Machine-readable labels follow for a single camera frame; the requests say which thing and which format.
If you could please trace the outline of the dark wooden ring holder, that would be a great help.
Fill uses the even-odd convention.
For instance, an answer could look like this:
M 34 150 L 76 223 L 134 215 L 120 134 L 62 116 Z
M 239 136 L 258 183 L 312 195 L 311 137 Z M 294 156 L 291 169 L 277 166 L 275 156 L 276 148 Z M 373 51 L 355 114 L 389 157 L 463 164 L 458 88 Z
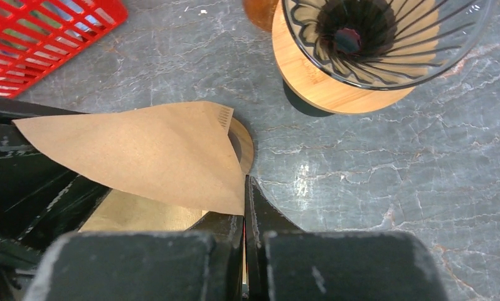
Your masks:
M 228 138 L 235 151 L 242 172 L 249 174 L 254 162 L 254 144 L 247 128 L 235 117 L 231 119 Z

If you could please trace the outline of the light wooden ring holder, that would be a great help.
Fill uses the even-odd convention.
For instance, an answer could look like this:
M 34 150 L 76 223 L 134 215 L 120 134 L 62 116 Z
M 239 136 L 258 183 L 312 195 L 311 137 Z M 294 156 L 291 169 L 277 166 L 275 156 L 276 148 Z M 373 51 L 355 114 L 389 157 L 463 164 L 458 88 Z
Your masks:
M 374 112 L 393 105 L 413 91 L 413 88 L 394 91 L 363 90 L 326 75 L 314 66 L 296 45 L 287 27 L 281 1 L 274 13 L 272 46 L 283 80 L 307 103 L 327 112 Z

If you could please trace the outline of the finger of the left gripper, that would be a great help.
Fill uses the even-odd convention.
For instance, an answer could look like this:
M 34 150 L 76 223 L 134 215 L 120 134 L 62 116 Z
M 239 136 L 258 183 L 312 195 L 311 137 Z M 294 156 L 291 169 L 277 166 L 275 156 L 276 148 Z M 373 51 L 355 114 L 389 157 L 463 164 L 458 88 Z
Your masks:
M 66 110 L 0 97 L 0 300 L 18 300 L 44 251 L 78 230 L 108 195 L 106 186 L 56 163 L 17 129 L 16 119 Z

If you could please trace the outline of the dark glass fluted dripper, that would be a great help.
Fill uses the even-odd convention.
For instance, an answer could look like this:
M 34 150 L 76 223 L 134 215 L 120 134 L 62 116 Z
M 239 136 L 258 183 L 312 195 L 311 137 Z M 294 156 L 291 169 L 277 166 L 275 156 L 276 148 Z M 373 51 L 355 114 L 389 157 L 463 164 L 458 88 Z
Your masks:
M 302 54 L 331 78 L 401 90 L 455 66 L 480 39 L 494 1 L 291 0 L 280 7 Z

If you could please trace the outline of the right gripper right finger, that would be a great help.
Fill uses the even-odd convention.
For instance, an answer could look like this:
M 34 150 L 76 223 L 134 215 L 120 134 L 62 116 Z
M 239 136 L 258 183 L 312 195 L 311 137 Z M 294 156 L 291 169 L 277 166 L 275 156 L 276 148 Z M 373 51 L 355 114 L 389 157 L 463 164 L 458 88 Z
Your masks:
M 249 300 L 447 300 L 426 246 L 402 231 L 304 231 L 245 180 Z

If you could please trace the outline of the brown paper coffee filter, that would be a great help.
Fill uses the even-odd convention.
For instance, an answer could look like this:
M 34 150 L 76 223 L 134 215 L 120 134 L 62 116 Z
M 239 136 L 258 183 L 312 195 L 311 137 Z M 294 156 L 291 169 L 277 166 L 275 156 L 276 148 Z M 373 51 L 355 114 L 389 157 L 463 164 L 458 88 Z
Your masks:
M 230 107 L 195 101 L 14 124 L 36 150 L 104 186 L 166 204 L 242 215 L 245 177 L 228 138 L 232 115 Z

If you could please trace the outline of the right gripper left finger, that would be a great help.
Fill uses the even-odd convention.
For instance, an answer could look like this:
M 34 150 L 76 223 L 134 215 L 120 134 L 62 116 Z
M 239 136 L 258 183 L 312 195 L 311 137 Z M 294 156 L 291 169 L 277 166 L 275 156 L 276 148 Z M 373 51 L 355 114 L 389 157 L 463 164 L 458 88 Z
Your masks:
M 26 300 L 241 300 L 243 218 L 186 231 L 86 231 L 45 252 Z

